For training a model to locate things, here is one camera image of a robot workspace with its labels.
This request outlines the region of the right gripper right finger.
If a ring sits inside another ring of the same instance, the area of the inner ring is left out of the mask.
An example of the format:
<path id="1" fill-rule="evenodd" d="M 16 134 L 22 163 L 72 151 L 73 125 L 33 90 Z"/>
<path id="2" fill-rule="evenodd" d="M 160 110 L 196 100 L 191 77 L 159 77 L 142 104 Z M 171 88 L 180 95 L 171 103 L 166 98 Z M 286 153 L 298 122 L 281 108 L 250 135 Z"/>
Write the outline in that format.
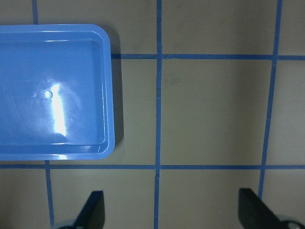
<path id="1" fill-rule="evenodd" d="M 250 189 L 238 193 L 238 219 L 244 229 L 282 229 L 278 217 Z"/>

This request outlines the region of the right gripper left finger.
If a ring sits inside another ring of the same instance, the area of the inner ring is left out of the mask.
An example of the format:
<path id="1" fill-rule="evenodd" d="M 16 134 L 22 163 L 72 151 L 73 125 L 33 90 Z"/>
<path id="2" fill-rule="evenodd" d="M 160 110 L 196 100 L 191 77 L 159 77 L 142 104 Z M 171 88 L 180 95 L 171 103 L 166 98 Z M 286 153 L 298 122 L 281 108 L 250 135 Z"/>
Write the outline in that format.
<path id="1" fill-rule="evenodd" d="M 102 229 L 105 223 L 103 191 L 93 191 L 72 225 L 73 229 Z"/>

